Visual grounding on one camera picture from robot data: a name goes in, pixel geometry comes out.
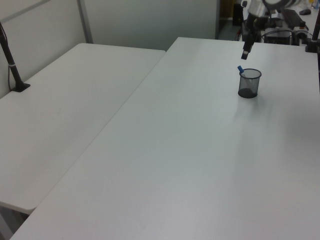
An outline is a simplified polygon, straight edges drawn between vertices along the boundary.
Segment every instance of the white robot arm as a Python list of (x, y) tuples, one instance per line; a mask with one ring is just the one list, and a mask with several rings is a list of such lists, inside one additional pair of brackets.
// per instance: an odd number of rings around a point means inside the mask
[(249, 28), (249, 34), (244, 43), (241, 58), (244, 60), (247, 59), (257, 38), (258, 31), (263, 30), (264, 26), (268, 22), (268, 17), (265, 16), (266, 12), (288, 8), (303, 1), (305, 0), (243, 0), (241, 5), (244, 6), (244, 2), (246, 2), (246, 7), (249, 12), (249, 16), (246, 20), (246, 26)]

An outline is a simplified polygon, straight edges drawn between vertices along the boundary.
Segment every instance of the table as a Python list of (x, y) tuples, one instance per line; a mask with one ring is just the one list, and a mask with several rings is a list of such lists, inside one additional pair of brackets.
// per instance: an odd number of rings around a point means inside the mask
[(164, 51), (79, 44), (0, 100), (0, 205), (30, 214)]
[(12, 240), (317, 239), (317, 55), (242, 46), (178, 38)]

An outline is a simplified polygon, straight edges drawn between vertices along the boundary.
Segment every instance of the cable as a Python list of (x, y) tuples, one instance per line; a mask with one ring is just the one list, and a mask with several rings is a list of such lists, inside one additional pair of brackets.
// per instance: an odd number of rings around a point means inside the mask
[(241, 28), (239, 29), (239, 31), (236, 32), (234, 36), (234, 41), (239, 41), (240, 35), (241, 35)]
[(10, 87), (10, 67), (9, 66), (8, 66), (8, 86), (9, 86), (9, 90), (11, 92), (12, 90), (11, 90), (11, 87)]
[(270, 34), (276, 34), (276, 33), (280, 33), (280, 32), (292, 33), (293, 31), (291, 31), (291, 30), (275, 30), (275, 31), (267, 32), (267, 33), (263, 34), (261, 37), (263, 38), (264, 36), (267, 36), (267, 35), (270, 35)]
[(1, 28), (1, 31), (3, 32), (3, 35), (4, 35), (4, 37), (5, 37), (6, 43), (8, 43), (7, 34), (6, 34), (5, 30), (4, 30), (4, 27), (2, 26), (1, 22), (0, 22), (0, 28)]

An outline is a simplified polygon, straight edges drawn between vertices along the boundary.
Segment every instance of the floor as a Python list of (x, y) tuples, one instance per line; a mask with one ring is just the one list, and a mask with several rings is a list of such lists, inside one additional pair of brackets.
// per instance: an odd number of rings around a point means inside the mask
[(0, 206), (0, 240), (9, 240), (27, 218), (27, 214)]
[(234, 41), (240, 26), (233, 26), (231, 19), (220, 19), (219, 21), (219, 40)]

